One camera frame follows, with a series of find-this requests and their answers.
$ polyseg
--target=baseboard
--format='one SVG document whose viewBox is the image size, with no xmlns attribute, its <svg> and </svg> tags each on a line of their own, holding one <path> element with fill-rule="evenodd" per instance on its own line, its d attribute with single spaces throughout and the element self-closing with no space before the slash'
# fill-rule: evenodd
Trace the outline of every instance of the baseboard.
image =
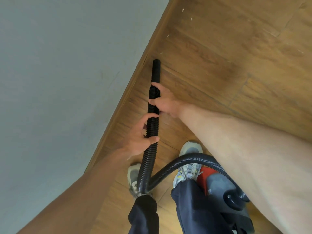
<svg viewBox="0 0 312 234">
<path fill-rule="evenodd" d="M 168 5 L 167 5 L 160 21 L 158 22 L 158 25 L 157 25 L 149 43 L 147 44 L 147 46 L 143 52 L 143 55 L 142 55 L 140 61 L 138 62 L 137 67 L 135 68 L 135 71 L 132 74 L 132 77 L 131 77 L 131 79 L 130 79 L 130 81 L 129 81 L 129 83 L 128 83 L 128 85 L 127 85 L 116 109 L 115 109 L 115 112 L 114 112 L 111 120 L 109 121 L 109 123 L 106 127 L 106 130 L 104 131 L 103 136 L 101 137 L 101 139 L 99 141 L 98 146 L 96 147 L 96 150 L 93 153 L 93 156 L 92 156 L 85 172 L 88 171 L 89 169 L 91 169 L 95 165 L 96 160 L 99 157 L 99 154 L 101 154 L 102 148 L 105 146 L 106 139 L 107 139 L 108 135 L 111 133 L 112 129 L 114 128 L 114 126 L 117 122 L 117 118 L 120 114 L 120 111 L 121 111 L 124 103 L 128 100 L 129 94 L 130 94 L 130 92 L 131 92 L 142 68 L 143 68 L 144 62 L 145 62 L 147 56 L 149 55 L 149 53 L 151 52 L 151 50 L 153 49 L 155 43 L 158 42 L 158 39 L 162 35 L 162 32 L 164 31 L 164 29 L 167 25 L 167 22 L 168 22 L 171 14 L 173 12 L 174 7 L 177 4 L 177 2 L 178 2 L 178 0 L 169 0 Z"/>
</svg>

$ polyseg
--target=navy pants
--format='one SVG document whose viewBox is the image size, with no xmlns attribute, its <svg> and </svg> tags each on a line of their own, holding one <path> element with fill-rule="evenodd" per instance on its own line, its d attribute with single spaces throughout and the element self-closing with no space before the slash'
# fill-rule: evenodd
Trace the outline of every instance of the navy pants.
<svg viewBox="0 0 312 234">
<path fill-rule="evenodd" d="M 233 234 L 194 180 L 179 182 L 171 191 L 184 234 Z M 129 234 L 158 234 L 157 203 L 149 195 L 136 199 L 128 216 Z"/>
</svg>

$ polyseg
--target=vacuum hose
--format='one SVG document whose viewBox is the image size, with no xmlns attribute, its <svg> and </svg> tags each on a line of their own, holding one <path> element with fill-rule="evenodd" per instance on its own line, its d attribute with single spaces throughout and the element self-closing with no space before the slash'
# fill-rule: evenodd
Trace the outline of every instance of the vacuum hose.
<svg viewBox="0 0 312 234">
<path fill-rule="evenodd" d="M 153 70 L 152 70 L 152 82 L 160 82 L 160 60 L 156 59 L 153 61 Z M 160 91 L 155 87 L 150 87 L 149 98 L 155 99 L 160 97 Z M 159 109 L 156 106 L 148 104 L 148 113 L 156 113 L 159 114 Z M 146 125 L 146 137 L 158 136 L 158 123 L 159 118 L 149 118 L 147 120 Z M 156 159 L 157 153 L 157 145 L 158 143 L 151 144 L 148 149 L 144 151 L 142 164 L 140 171 L 138 173 L 138 190 L 139 192 L 146 194 L 154 189 L 162 180 L 164 180 L 170 173 L 175 171 L 181 166 L 190 163 L 199 163 L 210 167 L 217 172 L 224 175 L 227 179 L 229 179 L 236 186 L 236 194 L 241 200 L 248 201 L 246 194 L 241 190 L 241 188 L 232 180 L 232 178 L 225 172 L 223 167 L 216 161 L 213 156 L 203 154 L 203 153 L 190 153 L 180 156 L 169 164 L 167 164 L 164 168 L 162 168 L 158 173 L 156 173 L 153 177 L 152 171 Z"/>
</svg>

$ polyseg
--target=gray sneaker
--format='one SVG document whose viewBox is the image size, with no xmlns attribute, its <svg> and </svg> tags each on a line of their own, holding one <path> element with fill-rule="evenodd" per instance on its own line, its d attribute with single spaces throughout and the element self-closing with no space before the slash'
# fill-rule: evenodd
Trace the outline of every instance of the gray sneaker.
<svg viewBox="0 0 312 234">
<path fill-rule="evenodd" d="M 132 165 L 128 168 L 128 184 L 129 184 L 129 191 L 131 193 L 131 195 L 133 196 L 134 200 L 136 200 L 138 197 L 142 196 L 142 195 L 150 195 L 152 196 L 151 193 L 147 193 L 147 194 L 142 194 L 138 191 L 138 187 L 137 187 L 137 181 L 138 181 L 138 172 L 140 170 L 141 164 L 135 164 Z"/>
<path fill-rule="evenodd" d="M 203 153 L 202 147 L 200 144 L 196 142 L 188 141 L 186 142 L 180 151 L 179 156 L 183 156 L 188 153 Z M 176 177 L 173 181 L 173 187 L 175 188 L 177 184 L 181 181 L 185 180 L 197 180 L 197 177 L 200 174 L 200 169 L 202 165 L 198 163 L 190 163 L 187 165 L 184 165 L 182 167 L 179 167 Z"/>
</svg>

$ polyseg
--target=gray wall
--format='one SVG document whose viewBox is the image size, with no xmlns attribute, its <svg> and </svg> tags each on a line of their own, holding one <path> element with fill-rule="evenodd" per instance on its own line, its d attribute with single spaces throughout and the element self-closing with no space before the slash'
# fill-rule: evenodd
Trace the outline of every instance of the gray wall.
<svg viewBox="0 0 312 234">
<path fill-rule="evenodd" d="M 169 0 L 0 0 L 0 233 L 78 179 Z"/>
</svg>

